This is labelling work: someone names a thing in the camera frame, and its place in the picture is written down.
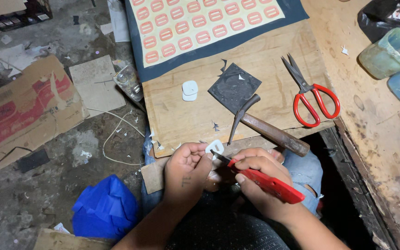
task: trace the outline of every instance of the hand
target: hand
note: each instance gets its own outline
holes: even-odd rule
[[[187,213],[200,199],[206,178],[213,168],[207,143],[184,143],[166,163],[163,202]]]
[[[288,170],[276,161],[273,155],[275,154],[268,153],[262,148],[252,148],[241,150],[232,158],[239,160],[235,164],[238,169],[256,169],[293,186]],[[236,180],[240,184],[242,193],[265,217],[286,224],[299,210],[302,210],[301,203],[294,205],[284,203],[278,198],[265,193],[257,184],[241,173],[236,175]]]

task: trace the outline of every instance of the concrete floor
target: concrete floor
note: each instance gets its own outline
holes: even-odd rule
[[[113,33],[106,36],[101,33],[100,25],[109,23],[110,16],[107,1],[95,0],[95,3],[97,7],[89,0],[50,0],[52,20],[0,32],[0,39],[5,34],[13,38],[8,45],[0,41],[0,49],[21,43],[49,45],[49,52],[54,53],[66,69],[107,54],[112,60],[133,62],[129,42],[115,43]],[[80,26],[73,25],[73,16],[80,16],[80,24],[87,24],[90,34],[80,33]],[[7,74],[0,72],[0,87],[11,81]],[[128,100],[126,102],[124,107],[113,112],[123,116],[132,109],[132,115],[125,119],[133,122],[138,117],[136,125],[144,131],[147,116]],[[103,143],[118,122],[118,118],[109,114],[87,119],[41,147],[51,160],[47,164],[24,174],[17,170],[16,164],[0,171],[0,249],[32,249],[39,229],[53,228],[59,222],[72,233],[71,208],[76,199],[88,185],[96,185],[111,174],[122,179],[140,200],[139,166],[112,162],[103,156]],[[128,136],[114,135],[105,146],[106,155],[123,162],[144,162],[141,150],[144,138],[125,123],[119,128],[128,132]],[[80,148],[92,153],[87,164],[80,156]]]

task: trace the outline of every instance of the red printed cardboard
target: red printed cardboard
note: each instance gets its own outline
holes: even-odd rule
[[[55,55],[25,68],[0,88],[0,159],[16,146],[35,150],[83,121],[89,112]],[[16,148],[0,169],[30,153]]]

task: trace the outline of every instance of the hammer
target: hammer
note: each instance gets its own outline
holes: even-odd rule
[[[259,100],[259,95],[254,94],[248,101],[245,102],[245,104],[243,104],[240,110],[237,111],[236,117],[234,119],[234,124],[232,124],[232,130],[229,137],[228,145],[231,144],[234,133],[236,132],[237,125],[239,124],[239,122],[243,122],[243,124],[257,131],[259,134],[264,135],[268,139],[275,142],[277,145],[291,150],[298,156],[305,156],[310,150],[310,145],[308,145],[308,143],[305,143],[302,140],[299,140],[294,136],[286,133],[285,131],[278,129],[273,125],[246,113],[246,111]]]

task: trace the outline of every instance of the scissors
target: scissors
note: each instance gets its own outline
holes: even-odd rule
[[[314,97],[316,98],[317,103],[319,104],[320,110],[322,111],[322,113],[324,113],[325,117],[327,117],[328,119],[332,119],[332,118],[336,117],[339,114],[339,111],[341,110],[341,104],[339,103],[339,99],[337,98],[337,96],[328,88],[325,88],[318,84],[313,84],[312,86],[310,86],[303,78],[302,73],[299,70],[299,67],[297,67],[296,62],[294,61],[294,59],[292,58],[290,53],[288,53],[288,59],[291,64],[288,63],[288,61],[286,61],[286,59],[282,56],[282,61],[285,64],[286,69],[289,71],[292,78],[294,79],[294,81],[296,81],[297,85],[300,88],[299,93],[296,94],[296,97],[294,98],[294,104],[292,106],[294,109],[294,115],[296,116],[297,120],[300,123],[302,123],[304,126],[310,127],[310,128],[317,127],[320,124],[319,115],[317,115],[317,112],[314,110],[314,108],[311,106],[311,104],[309,103],[307,98],[305,98],[305,95],[304,95],[305,93],[307,93],[310,90],[313,92]],[[334,111],[334,113],[332,115],[330,115],[330,113],[328,113],[328,110],[325,107],[324,101],[322,100],[322,97],[320,96],[319,90],[328,94],[331,97],[331,99],[333,100],[334,105],[336,106],[336,110]],[[299,104],[299,99],[302,100],[305,107],[307,107],[308,111],[314,117],[314,120],[316,121],[314,124],[305,122],[302,119],[302,117],[299,115],[299,110],[297,109],[297,105]]]

